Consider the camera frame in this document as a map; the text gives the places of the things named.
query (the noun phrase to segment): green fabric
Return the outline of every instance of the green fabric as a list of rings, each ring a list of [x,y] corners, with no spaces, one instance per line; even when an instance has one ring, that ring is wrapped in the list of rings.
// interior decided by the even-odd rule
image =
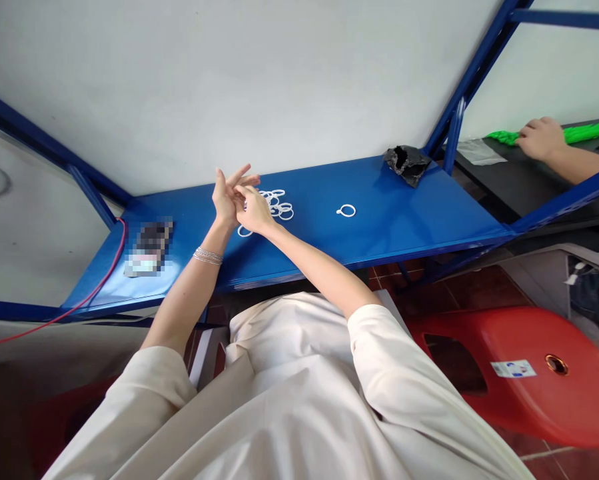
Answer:
[[[499,130],[492,132],[491,134],[487,135],[487,137],[494,138],[501,143],[512,146],[514,145],[514,141],[519,138],[519,133]],[[564,138],[567,144],[576,143],[583,140],[590,140],[597,137],[599,137],[599,123],[564,129]]]

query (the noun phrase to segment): phone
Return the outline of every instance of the phone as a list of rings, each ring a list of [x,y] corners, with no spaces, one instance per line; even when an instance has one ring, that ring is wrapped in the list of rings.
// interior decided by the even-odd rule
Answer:
[[[126,260],[126,277],[155,276],[163,267],[173,234],[173,222],[148,222],[141,226],[133,250]]]

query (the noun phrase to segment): hand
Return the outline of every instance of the hand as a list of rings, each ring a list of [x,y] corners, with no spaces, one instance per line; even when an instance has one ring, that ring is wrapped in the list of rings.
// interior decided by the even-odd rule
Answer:
[[[253,187],[235,187],[241,197],[235,197],[235,209],[237,210],[237,220],[244,228],[265,235],[271,228],[277,225],[271,215],[271,209],[268,202]],[[244,199],[246,199],[246,210],[244,210]]]
[[[217,211],[217,221],[231,228],[235,228],[239,222],[235,215],[235,191],[236,186],[251,188],[252,185],[259,185],[261,180],[259,175],[243,176],[249,169],[251,164],[244,165],[238,171],[233,173],[228,180],[224,177],[224,173],[217,169],[217,180],[215,181],[215,190],[213,191],[213,203]]]
[[[527,156],[542,162],[553,160],[568,148],[561,125],[550,117],[530,120],[519,130],[519,138],[515,140],[515,144],[519,145]]]

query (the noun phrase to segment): silver bracelet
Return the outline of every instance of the silver bracelet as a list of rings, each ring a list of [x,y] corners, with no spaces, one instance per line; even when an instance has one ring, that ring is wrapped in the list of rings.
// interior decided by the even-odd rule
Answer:
[[[202,257],[215,259],[217,261],[222,261],[224,259],[224,257],[222,257],[221,255],[217,255],[216,253],[209,252],[208,250],[204,250],[201,247],[199,247],[197,250],[195,250],[195,253],[198,253]]]
[[[197,255],[197,252],[193,253],[193,258],[196,258],[197,260],[204,261],[206,263],[212,263],[213,265],[221,265],[221,261],[216,261],[214,259],[202,258],[199,255]]]

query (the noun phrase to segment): black plastic bag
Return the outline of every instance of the black plastic bag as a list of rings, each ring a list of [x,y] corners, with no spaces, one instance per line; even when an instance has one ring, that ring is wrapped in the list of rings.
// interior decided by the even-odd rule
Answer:
[[[388,149],[384,154],[384,160],[390,169],[402,177],[412,188],[417,188],[419,179],[432,161],[421,150],[408,145]]]

